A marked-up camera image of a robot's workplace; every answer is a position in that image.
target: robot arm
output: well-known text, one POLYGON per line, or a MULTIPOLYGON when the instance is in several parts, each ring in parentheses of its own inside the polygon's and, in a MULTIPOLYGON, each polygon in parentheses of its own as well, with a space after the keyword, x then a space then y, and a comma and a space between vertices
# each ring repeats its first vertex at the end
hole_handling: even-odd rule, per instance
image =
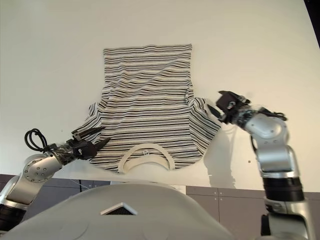
POLYGON ((308 202, 300 182, 300 173, 293 149, 288 145, 287 120, 282 113, 265 108, 254 110, 250 101, 230 91, 220 91, 216 102, 223 111, 208 105, 212 114, 225 123, 239 126, 251 136, 265 190, 267 216, 262 216, 261 235, 268 239, 315 240, 315 231, 308 202))
POLYGON ((96 156, 97 152, 110 140, 106 138, 96 144, 82 138, 87 135, 96 134, 103 127, 96 127, 84 132, 72 132, 73 139, 65 144, 47 145, 46 139, 38 129, 26 133, 25 140, 29 137, 31 146, 36 151, 43 151, 42 154, 35 154, 28 157, 22 173, 14 176, 0 193, 0 231, 9 231, 18 225, 23 219, 28 207, 38 195, 42 186, 63 168, 63 166, 76 159, 87 160, 96 156), (38 135, 44 145, 39 148, 34 144, 31 134, 38 135))

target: white table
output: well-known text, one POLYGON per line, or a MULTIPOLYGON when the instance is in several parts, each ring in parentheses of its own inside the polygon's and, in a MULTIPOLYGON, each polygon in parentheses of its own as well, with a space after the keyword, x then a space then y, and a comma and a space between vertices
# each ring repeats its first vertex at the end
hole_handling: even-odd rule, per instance
MULTIPOLYGON (((304 189, 320 191, 320 51, 303 0, 1 0, 0 20, 0 173, 35 153, 27 130, 63 142, 83 123, 103 87, 103 48, 192 43, 196 95, 231 90, 286 113, 304 189)), ((78 160, 55 176, 262 189, 249 136, 232 125, 181 170, 117 175, 78 160)))

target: metal vent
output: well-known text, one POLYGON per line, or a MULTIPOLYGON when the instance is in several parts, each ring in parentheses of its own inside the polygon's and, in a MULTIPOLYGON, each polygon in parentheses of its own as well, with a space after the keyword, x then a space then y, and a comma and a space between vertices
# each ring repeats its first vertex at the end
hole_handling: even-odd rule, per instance
POLYGON ((124 202, 107 208, 100 212, 100 215, 137 215, 138 212, 124 202))

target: cabinet door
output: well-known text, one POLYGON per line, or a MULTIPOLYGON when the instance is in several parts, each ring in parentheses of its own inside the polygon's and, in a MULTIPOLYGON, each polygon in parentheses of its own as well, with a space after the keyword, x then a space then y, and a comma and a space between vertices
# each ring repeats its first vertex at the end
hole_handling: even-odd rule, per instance
POLYGON ((24 220, 53 207, 54 205, 79 193, 78 188, 43 186, 24 215, 24 220))
POLYGON ((219 205, 217 196, 188 194, 201 207, 204 208, 215 220, 219 221, 219 205))
POLYGON ((320 200, 309 200, 316 239, 320 239, 320 200))
POLYGON ((238 240, 260 236, 261 215, 267 211, 262 198, 219 196, 219 220, 238 240))

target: horizontal stripe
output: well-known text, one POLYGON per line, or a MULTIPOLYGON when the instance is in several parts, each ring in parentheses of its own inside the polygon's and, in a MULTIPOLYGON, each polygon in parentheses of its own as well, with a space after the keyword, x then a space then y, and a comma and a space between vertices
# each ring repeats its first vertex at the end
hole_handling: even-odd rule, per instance
MULTIPOLYGON (((94 143, 111 137, 89 162, 116 172, 123 155, 142 143, 164 147, 176 169, 199 160, 220 126, 204 111, 205 101, 194 98, 190 80, 190 44, 106 48, 101 100, 89 107, 78 129, 104 126, 86 139, 94 143)), ((129 161, 143 156, 140 149, 129 161)), ((156 149, 149 154, 161 156, 156 149)))

